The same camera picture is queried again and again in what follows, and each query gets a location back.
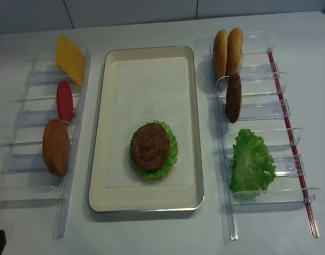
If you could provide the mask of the brown meat patty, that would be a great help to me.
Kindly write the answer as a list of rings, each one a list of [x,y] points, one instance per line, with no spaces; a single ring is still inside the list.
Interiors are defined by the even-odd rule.
[[[225,114],[231,123],[235,123],[238,120],[241,110],[241,103],[241,78],[237,72],[234,72],[228,78],[225,106]]]
[[[168,134],[161,124],[150,123],[140,127],[130,142],[134,164],[142,171],[158,170],[167,160],[169,145]]]

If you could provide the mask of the green lettuce on stack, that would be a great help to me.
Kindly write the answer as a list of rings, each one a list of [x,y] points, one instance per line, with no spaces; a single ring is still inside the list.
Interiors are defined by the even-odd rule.
[[[163,128],[165,129],[165,131],[168,134],[169,140],[170,140],[170,145],[169,145],[169,154],[167,156],[167,160],[165,161],[165,163],[163,164],[163,166],[161,168],[159,168],[158,170],[164,170],[164,171],[171,171],[173,169],[173,166],[176,164],[177,162],[177,157],[178,157],[178,142],[176,140],[175,135],[173,134],[170,126],[164,122],[158,121],[158,120],[154,120],[152,122],[148,122],[146,124],[150,124],[150,123],[158,123],[161,124],[163,126]],[[130,156],[130,165],[132,167],[132,169],[135,170],[140,170],[133,161],[130,149],[129,149],[129,156]]]

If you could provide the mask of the brown meat patty in rack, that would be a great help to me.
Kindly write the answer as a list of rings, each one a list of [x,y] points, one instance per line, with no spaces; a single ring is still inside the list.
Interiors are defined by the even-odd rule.
[[[234,72],[228,78],[225,106],[225,114],[231,123],[235,123],[238,120],[241,110],[241,103],[241,78],[237,72]]]

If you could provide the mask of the green lettuce leaf in rack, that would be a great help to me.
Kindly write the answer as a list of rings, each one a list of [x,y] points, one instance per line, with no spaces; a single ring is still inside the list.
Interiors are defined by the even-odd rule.
[[[240,129],[235,140],[229,188],[235,199],[253,200],[274,181],[276,166],[264,139],[250,129]]]

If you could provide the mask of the red tomato slice in rack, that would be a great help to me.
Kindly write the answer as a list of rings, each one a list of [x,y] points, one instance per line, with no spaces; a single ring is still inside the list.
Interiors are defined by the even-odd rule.
[[[62,80],[56,91],[56,105],[59,118],[62,121],[71,123],[73,118],[73,97],[69,83]]]

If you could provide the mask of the yellow cheese slice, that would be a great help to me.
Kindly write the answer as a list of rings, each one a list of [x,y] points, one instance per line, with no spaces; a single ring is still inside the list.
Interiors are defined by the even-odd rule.
[[[83,85],[85,60],[85,55],[68,38],[61,35],[57,39],[55,63],[79,87]]]

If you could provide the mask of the cream metal tray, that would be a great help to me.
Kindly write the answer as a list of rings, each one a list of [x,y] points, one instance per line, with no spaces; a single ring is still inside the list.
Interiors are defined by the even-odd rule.
[[[104,64],[90,208],[193,211],[203,197],[193,51],[111,51]]]

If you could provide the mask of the tan bun half outer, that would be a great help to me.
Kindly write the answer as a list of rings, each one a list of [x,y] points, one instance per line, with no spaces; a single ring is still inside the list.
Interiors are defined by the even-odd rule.
[[[227,65],[227,31],[219,30],[213,42],[213,68],[216,78],[226,74]]]

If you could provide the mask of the tan bun half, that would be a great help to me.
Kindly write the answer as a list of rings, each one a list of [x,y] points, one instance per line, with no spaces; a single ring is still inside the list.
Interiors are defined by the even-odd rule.
[[[228,35],[226,75],[239,73],[243,62],[243,32],[234,28]]]
[[[219,30],[213,42],[213,68],[216,78],[226,74],[227,65],[227,31]]]

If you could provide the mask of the clear acrylic right rack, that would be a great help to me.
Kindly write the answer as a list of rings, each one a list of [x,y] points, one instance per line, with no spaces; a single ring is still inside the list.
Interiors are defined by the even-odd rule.
[[[297,167],[306,169],[299,146],[303,140],[303,129],[291,124],[297,151],[293,156],[284,117],[289,120],[292,110],[286,98],[289,87],[288,74],[278,66],[274,57],[275,42],[271,31],[246,32],[243,37],[243,66],[240,71],[242,85],[242,105],[238,120],[231,123],[225,114],[228,77],[216,78],[213,68],[213,43],[207,45],[204,61],[207,65],[207,88],[209,89],[210,129],[215,153],[216,181],[218,187],[220,214],[223,222],[224,239],[236,241],[241,238],[238,217],[241,214],[271,215],[273,212],[303,211],[304,224],[309,221],[298,179]],[[267,51],[271,49],[279,72],[272,71]],[[283,100],[279,100],[274,78],[280,78]],[[266,192],[261,192],[253,200],[237,200],[229,185],[232,176],[233,145],[240,129],[250,129],[264,139],[273,157],[275,179]],[[313,201],[320,193],[319,188],[307,185]]]

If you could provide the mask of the clear acrylic rack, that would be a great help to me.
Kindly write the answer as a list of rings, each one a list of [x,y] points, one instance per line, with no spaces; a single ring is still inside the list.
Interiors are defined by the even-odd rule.
[[[275,42],[271,31],[246,32],[243,37],[243,66],[240,71],[242,85],[242,105],[238,120],[231,123],[225,114],[228,77],[216,78],[213,68],[213,43],[207,45],[204,61],[207,65],[207,88],[209,89],[210,129],[215,153],[216,181],[218,187],[220,214],[223,222],[224,239],[236,241],[241,238],[238,217],[241,214],[271,215],[273,212],[303,211],[304,224],[309,221],[298,179],[297,167],[306,169],[299,146],[303,140],[303,129],[291,124],[297,151],[293,156],[284,117],[289,120],[292,110],[286,98],[289,87],[288,74],[278,66],[274,57]],[[267,51],[271,49],[279,72],[272,71]],[[274,78],[280,78],[283,100],[279,100]],[[250,129],[264,139],[273,157],[275,179],[266,192],[261,192],[253,200],[237,200],[229,185],[232,176],[233,145],[240,129]],[[319,188],[307,185],[313,201],[320,193]]]
[[[54,239],[64,236],[91,56],[83,67],[83,86],[76,86],[56,67],[54,56],[31,55],[21,76],[0,94],[0,204],[20,207],[54,205]],[[46,124],[58,118],[56,92],[66,81],[73,97],[73,117],[65,123],[70,138],[68,171],[51,175],[42,158]]]

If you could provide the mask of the brown bun top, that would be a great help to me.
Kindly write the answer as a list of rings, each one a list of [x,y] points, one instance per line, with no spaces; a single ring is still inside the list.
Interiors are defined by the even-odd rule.
[[[50,120],[42,139],[42,157],[51,175],[64,176],[68,168],[70,139],[60,120]]]

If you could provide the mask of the clear acrylic left rack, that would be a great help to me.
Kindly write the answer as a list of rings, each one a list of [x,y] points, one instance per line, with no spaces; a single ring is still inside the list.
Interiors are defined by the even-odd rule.
[[[0,204],[20,207],[54,205],[54,239],[64,236],[91,56],[83,67],[83,86],[76,86],[56,67],[54,56],[31,55],[21,76],[0,94]],[[65,123],[70,138],[68,171],[51,175],[42,158],[46,124],[58,118],[56,92],[66,81],[73,97],[73,117]]]

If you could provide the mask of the red rail strip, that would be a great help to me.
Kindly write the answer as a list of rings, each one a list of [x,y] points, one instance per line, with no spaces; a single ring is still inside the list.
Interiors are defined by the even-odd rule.
[[[275,62],[275,60],[273,58],[273,55],[272,55],[272,50],[269,49],[267,51],[267,54],[268,54],[270,64],[272,64],[272,66],[273,66],[272,71],[273,72],[279,72],[278,68],[276,67],[277,66],[276,62]],[[278,91],[280,91],[280,92],[278,92],[278,98],[279,98],[279,100],[283,100],[285,102],[285,99],[283,97],[283,92],[280,89],[281,87],[280,87],[280,80],[279,79],[280,78],[277,78],[277,75],[274,78],[276,88],[277,88]],[[292,149],[293,156],[297,155],[299,157],[300,154],[297,151],[297,146],[295,144],[293,129],[291,127],[290,120],[289,120],[288,116],[284,117],[284,122],[285,122],[285,125],[286,125],[288,138],[289,138],[289,141],[290,141],[290,146],[291,146],[291,149]],[[297,172],[299,173],[298,174],[298,179],[299,179],[300,186],[301,186],[302,196],[303,196],[303,200],[304,200],[304,203],[305,203],[305,208],[306,208],[306,212],[307,212],[307,217],[308,217],[308,221],[309,221],[311,234],[312,234],[312,237],[314,239],[318,239],[320,237],[320,233],[319,233],[319,229],[318,229],[318,226],[316,224],[316,221],[315,221],[315,218],[314,218],[314,213],[313,213],[313,210],[312,210],[312,207],[311,207],[311,202],[313,201],[313,199],[311,199],[310,196],[309,196],[309,192],[308,192],[308,188],[306,186],[304,175],[300,175],[300,174],[303,174],[303,167],[300,166],[300,164],[297,167]]]

